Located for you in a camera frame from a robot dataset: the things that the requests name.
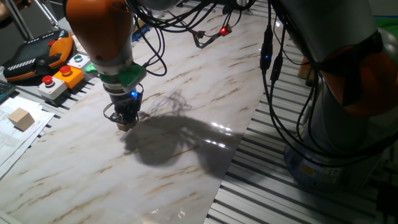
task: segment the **cable connector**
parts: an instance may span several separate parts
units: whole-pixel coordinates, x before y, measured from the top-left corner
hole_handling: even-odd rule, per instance
[[[219,34],[225,37],[226,35],[232,32],[231,26],[227,24],[226,26],[222,27],[219,31]]]
[[[196,31],[195,32],[196,37],[198,37],[198,39],[201,39],[205,36],[205,31]]]
[[[282,69],[282,64],[284,59],[282,57],[282,52],[279,52],[278,56],[276,56],[274,61],[274,66],[272,67],[271,72],[271,82],[275,83],[279,79],[280,70]]]
[[[271,66],[273,38],[274,34],[272,33],[271,25],[268,25],[266,31],[264,32],[264,42],[261,46],[260,69],[263,73],[266,72]]]

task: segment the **metal pole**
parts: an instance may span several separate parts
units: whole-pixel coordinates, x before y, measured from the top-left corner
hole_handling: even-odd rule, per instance
[[[59,28],[58,20],[54,17],[54,15],[50,12],[50,10],[45,6],[42,1],[34,0],[40,10],[44,13],[47,19],[50,21],[51,25],[53,25],[56,29]]]
[[[15,23],[19,33],[25,41],[29,41],[33,39],[33,35],[30,32],[29,28],[26,26],[24,18],[22,18],[19,13],[18,7],[15,5],[14,0],[2,0],[6,5],[8,11],[10,12],[10,16]]]

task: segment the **green button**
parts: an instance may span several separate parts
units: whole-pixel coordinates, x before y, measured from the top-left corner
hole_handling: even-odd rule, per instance
[[[97,71],[97,69],[94,67],[94,65],[92,63],[85,67],[86,73],[96,72],[96,71]]]
[[[75,62],[81,62],[83,60],[83,57],[81,57],[80,55],[75,56]]]

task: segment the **emergency stop button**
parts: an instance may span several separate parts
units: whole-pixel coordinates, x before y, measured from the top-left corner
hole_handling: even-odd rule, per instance
[[[45,86],[47,86],[47,87],[53,84],[51,75],[44,76],[42,81],[44,82]]]
[[[71,67],[69,65],[66,66],[62,66],[60,68],[60,73],[62,73],[62,75],[70,75],[71,74]]]
[[[49,47],[53,46],[53,44],[55,44],[55,40],[51,40],[50,42],[47,43],[47,45],[48,45]]]

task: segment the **yellow control box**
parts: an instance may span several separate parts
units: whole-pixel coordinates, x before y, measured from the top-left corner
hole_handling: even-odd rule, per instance
[[[54,75],[54,78],[63,80],[67,87],[72,89],[85,77],[80,69],[66,65],[60,68],[60,71]]]

